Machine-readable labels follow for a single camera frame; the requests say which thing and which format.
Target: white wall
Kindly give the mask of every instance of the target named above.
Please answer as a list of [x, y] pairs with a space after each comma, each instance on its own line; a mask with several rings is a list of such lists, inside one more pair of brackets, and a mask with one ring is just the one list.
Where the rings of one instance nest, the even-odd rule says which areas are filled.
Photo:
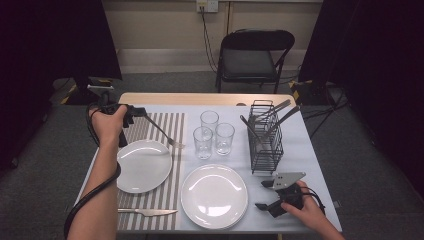
[[[104, 8], [124, 73], [210, 70], [195, 1], [108, 0]], [[218, 13], [205, 14], [214, 58], [227, 31], [285, 29], [296, 38], [285, 68], [297, 68], [320, 8], [320, 2], [220, 1]]]

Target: hand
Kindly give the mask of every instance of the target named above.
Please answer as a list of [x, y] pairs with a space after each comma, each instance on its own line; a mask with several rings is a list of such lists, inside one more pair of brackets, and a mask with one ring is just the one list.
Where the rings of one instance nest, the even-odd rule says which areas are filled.
[[[308, 186], [305, 182], [297, 181], [296, 183], [300, 186], [302, 192], [309, 193]], [[325, 217], [312, 196], [303, 196], [302, 210], [288, 203], [282, 203], [281, 207], [288, 213], [299, 218], [307, 227], [318, 232], [324, 239], [344, 239], [327, 217]]]
[[90, 116], [92, 115], [92, 124], [94, 131], [99, 138], [100, 145], [110, 143], [111, 141], [119, 141], [119, 134], [122, 131], [122, 124], [127, 106], [121, 105], [113, 115], [104, 114], [90, 109]]

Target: human arm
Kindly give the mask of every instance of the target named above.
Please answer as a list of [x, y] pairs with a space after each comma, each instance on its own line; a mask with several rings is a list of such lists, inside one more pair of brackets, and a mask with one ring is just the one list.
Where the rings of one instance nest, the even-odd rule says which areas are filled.
[[[302, 192], [309, 193], [308, 186], [303, 181], [297, 181], [297, 184], [301, 187]], [[325, 217], [324, 213], [318, 207], [318, 204], [310, 195], [303, 196], [303, 208], [302, 210], [288, 204], [282, 203], [281, 207], [292, 214], [293, 216], [300, 219], [307, 227], [316, 231], [324, 240], [343, 240], [344, 237], [339, 231], [331, 224], [331, 222]]]
[[[90, 111], [94, 131], [99, 138], [99, 149], [90, 177], [81, 196], [114, 175], [117, 162], [119, 134], [122, 131], [126, 106], [120, 106], [114, 115]], [[116, 181], [95, 195], [76, 214], [68, 239], [115, 239], [117, 225]]]

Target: knife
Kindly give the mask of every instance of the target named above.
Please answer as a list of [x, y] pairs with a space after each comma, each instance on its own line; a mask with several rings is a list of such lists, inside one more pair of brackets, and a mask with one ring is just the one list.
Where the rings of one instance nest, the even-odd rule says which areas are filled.
[[178, 210], [172, 209], [141, 209], [141, 208], [118, 208], [118, 213], [139, 213], [145, 217], [162, 216], [176, 213]]

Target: black chair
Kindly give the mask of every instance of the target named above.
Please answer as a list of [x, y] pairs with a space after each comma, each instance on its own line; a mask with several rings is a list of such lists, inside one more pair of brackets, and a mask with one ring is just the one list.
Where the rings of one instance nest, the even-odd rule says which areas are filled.
[[[221, 42], [215, 86], [221, 83], [275, 83], [277, 93], [284, 58], [294, 44], [294, 36], [284, 30], [242, 29]], [[282, 54], [274, 61], [271, 52]]]

